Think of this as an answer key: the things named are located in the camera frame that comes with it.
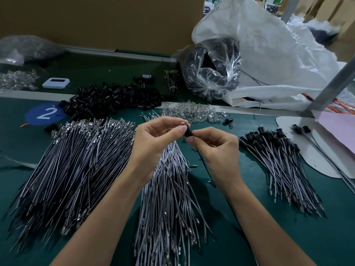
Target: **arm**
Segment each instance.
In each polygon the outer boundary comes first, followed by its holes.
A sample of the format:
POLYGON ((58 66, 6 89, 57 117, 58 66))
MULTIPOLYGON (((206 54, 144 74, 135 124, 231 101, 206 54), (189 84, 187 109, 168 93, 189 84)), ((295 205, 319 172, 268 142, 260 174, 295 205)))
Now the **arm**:
POLYGON ((160 117, 136 129, 131 157, 109 191, 50 266, 109 266, 132 207, 153 177, 164 148, 186 131, 185 120, 160 117))
POLYGON ((186 141, 204 155, 216 186, 232 205, 261 266, 315 265, 282 230, 243 182, 238 138, 215 128, 194 130, 186 141))

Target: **hand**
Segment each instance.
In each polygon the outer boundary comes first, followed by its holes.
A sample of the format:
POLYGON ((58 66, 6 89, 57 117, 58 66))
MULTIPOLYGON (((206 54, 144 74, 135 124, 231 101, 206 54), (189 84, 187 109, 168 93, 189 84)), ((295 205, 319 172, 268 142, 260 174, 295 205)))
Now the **hand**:
POLYGON ((216 186, 225 195, 231 187, 244 186, 239 171, 238 138, 213 127, 192 133, 185 140, 205 157, 216 186))
POLYGON ((181 125, 181 122, 188 123, 182 118, 158 117, 137 126, 131 157, 126 168, 132 170, 143 185, 153 177, 164 148, 186 132, 187 127, 181 125))

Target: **white board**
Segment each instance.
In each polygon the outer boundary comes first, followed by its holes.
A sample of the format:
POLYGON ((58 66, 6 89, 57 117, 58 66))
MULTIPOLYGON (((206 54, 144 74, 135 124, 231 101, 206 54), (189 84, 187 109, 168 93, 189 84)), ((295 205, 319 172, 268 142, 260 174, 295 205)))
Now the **white board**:
POLYGON ((277 117, 277 125, 282 128, 284 134, 291 141, 298 145, 300 154, 306 163, 329 177, 340 178, 334 166, 302 135, 291 130, 293 124, 300 127, 308 126, 312 130, 312 135, 323 151, 334 161, 334 163, 350 178, 355 178, 355 155, 341 144, 314 118, 301 117, 277 117))

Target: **blue circle sticker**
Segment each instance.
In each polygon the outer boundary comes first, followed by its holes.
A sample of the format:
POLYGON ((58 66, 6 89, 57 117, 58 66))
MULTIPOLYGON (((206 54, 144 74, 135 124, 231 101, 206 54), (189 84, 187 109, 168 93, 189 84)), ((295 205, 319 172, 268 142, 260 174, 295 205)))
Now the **blue circle sticker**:
POLYGON ((59 102, 44 103, 31 109, 25 116, 26 123, 31 125, 50 125, 64 117, 64 110, 58 107, 59 102))

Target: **gray post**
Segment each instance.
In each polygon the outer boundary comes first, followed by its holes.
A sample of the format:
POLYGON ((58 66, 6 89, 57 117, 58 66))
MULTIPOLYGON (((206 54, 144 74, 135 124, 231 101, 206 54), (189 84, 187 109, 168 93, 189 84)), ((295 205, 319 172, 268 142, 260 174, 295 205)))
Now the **gray post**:
POLYGON ((290 0, 287 4, 287 7, 284 11, 284 13, 281 16, 281 20, 287 24, 289 21, 292 13, 295 11, 296 6, 298 4, 299 0, 290 0))
POLYGON ((355 55, 329 82, 315 100, 304 110, 303 116, 311 116, 311 110, 323 111, 355 78, 355 55))

